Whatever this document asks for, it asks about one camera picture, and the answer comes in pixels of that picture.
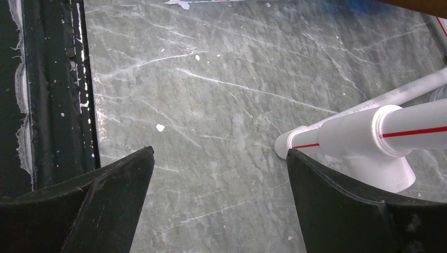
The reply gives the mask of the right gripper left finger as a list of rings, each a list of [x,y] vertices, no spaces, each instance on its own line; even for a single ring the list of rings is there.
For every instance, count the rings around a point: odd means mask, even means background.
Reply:
[[[18,198],[1,199],[1,252],[129,252],[154,169],[142,148]]]

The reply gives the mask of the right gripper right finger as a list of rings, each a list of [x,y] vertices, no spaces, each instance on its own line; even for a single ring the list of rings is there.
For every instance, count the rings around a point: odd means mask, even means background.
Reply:
[[[446,252],[446,204],[387,192],[290,149],[307,252]]]

